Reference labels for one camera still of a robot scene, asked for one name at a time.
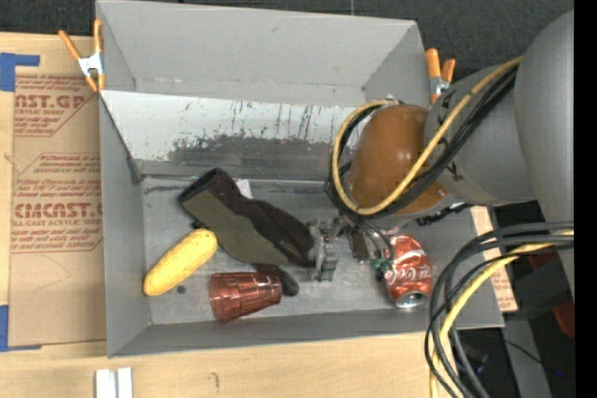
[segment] white plastic piece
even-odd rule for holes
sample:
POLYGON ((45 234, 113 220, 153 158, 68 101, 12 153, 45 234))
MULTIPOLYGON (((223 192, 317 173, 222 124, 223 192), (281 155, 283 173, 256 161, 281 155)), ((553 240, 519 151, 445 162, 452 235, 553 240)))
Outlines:
POLYGON ((132 370, 119 368, 95 372, 95 398, 132 398, 132 370))
POLYGON ((253 192, 251 191, 251 184, 248 179, 235 179, 236 186, 239 187, 241 194, 246 198, 252 199, 253 192))

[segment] crushed soda can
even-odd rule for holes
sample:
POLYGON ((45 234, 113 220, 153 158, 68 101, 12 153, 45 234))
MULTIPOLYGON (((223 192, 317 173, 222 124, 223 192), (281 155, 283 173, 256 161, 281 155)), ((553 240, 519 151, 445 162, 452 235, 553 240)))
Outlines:
POLYGON ((383 274, 387 294, 400 309, 420 306, 431 295, 429 258, 409 234, 396 234, 389 239, 394 258, 383 274))

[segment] work glove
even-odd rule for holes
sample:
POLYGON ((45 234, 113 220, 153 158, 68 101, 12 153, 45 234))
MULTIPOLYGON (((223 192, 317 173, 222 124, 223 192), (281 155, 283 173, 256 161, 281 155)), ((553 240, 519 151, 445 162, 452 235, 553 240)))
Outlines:
POLYGON ((214 232, 236 259, 254 265, 313 264, 313 237, 296 217, 268 202, 249 199, 223 170, 214 168, 190 185, 178 202, 196 221, 214 232))

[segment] gray bin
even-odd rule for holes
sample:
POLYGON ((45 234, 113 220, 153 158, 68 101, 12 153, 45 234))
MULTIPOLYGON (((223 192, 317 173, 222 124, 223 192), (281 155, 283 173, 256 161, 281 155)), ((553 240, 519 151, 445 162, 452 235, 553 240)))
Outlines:
MULTIPOLYGON (((207 282, 214 272, 251 267, 221 248, 184 282, 183 294, 142 291, 147 271, 191 230, 178 194, 213 167, 302 221, 336 217, 323 182, 341 122, 389 95, 429 105, 415 22, 122 0, 98 0, 96 8, 106 72, 100 127, 108 356, 426 328, 427 308, 394 308, 371 267, 355 262, 341 241, 333 281, 312 281, 289 267, 300 294, 234 323, 215 321, 207 282)), ((434 277, 475 236, 468 213, 406 230, 427 251, 434 277)), ((502 324, 490 286, 458 323, 502 324)))

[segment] cardboard sheet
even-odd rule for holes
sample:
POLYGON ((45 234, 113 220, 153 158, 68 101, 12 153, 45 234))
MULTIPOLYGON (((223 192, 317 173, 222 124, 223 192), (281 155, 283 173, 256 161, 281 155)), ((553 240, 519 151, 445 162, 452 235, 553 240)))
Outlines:
POLYGON ((0 90, 0 306, 8 303, 10 263, 10 210, 12 205, 12 157, 14 93, 0 90))
MULTIPOLYGON (((470 212, 475 223, 475 228, 477 229, 478 235, 485 234, 486 232, 493 230, 492 218, 487 208, 475 206, 471 208, 470 212)), ((500 255, 500 251, 497 248, 490 249, 489 251, 485 251, 483 253, 485 260, 492 260, 496 257, 499 257, 500 255)), ((519 307, 516 303, 516 297, 514 296, 512 284, 510 283, 510 278, 507 275, 506 269, 498 269, 491 276, 491 281, 493 289, 495 290, 495 296, 497 297, 497 305, 499 306, 500 311, 504 313, 517 311, 519 307)))
MULTIPOLYGON (((90 38, 73 40, 89 55, 90 38)), ((8 345, 103 339, 98 96, 57 35, 0 34, 0 52, 39 56, 38 67, 15 68, 3 166, 12 174, 8 345)))

